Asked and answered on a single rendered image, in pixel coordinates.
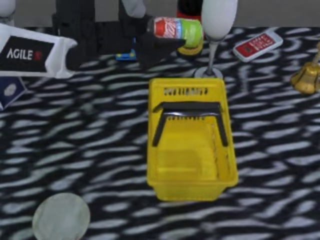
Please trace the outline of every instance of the bell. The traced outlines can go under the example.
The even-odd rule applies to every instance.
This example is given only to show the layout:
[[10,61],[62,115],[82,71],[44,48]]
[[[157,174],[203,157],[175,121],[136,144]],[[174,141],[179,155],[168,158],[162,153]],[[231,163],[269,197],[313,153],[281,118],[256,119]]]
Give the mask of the bell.
[[318,53],[312,62],[304,64],[302,69],[291,77],[291,84],[302,94],[314,94],[320,88],[320,42],[317,44]]

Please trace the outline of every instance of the table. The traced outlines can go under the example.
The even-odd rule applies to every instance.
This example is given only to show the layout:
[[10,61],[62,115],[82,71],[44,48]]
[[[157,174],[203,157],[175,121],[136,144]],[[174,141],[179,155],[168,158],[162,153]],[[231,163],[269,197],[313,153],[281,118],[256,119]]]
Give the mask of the table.
[[173,53],[142,71],[113,56],[65,79],[25,79],[29,91],[0,114],[0,239],[32,240],[32,216],[72,192],[91,210],[85,240],[313,240],[320,238],[320,96],[290,76],[316,52],[319,28],[274,28],[281,48],[251,63],[236,42],[265,28],[234,28],[218,49],[239,183],[214,202],[160,202],[146,183],[149,79],[185,77]]

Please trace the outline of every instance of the red and white remote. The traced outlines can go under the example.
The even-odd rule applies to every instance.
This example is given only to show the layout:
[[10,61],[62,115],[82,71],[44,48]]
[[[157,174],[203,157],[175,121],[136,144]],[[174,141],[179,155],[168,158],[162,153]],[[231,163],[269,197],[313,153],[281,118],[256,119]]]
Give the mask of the red and white remote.
[[278,48],[284,40],[272,30],[260,33],[253,38],[237,44],[233,53],[242,61],[250,62],[261,55]]

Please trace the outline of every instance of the background wall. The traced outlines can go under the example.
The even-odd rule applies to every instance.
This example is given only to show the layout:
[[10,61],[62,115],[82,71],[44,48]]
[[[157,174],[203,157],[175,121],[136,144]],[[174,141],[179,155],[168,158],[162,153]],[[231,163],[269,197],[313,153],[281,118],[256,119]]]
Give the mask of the background wall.
[[[50,26],[55,0],[16,0],[16,25]],[[177,0],[144,0],[154,16],[174,16]],[[118,0],[95,0],[97,21],[116,20]],[[235,26],[319,27],[320,0],[239,0]]]

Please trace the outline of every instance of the yellow crate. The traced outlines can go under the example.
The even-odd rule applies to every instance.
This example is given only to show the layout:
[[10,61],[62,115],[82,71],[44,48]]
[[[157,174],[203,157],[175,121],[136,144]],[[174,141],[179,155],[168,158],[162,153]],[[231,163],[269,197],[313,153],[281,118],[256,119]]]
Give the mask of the yellow crate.
[[148,112],[147,182],[160,200],[212,201],[237,184],[223,80],[153,79]]

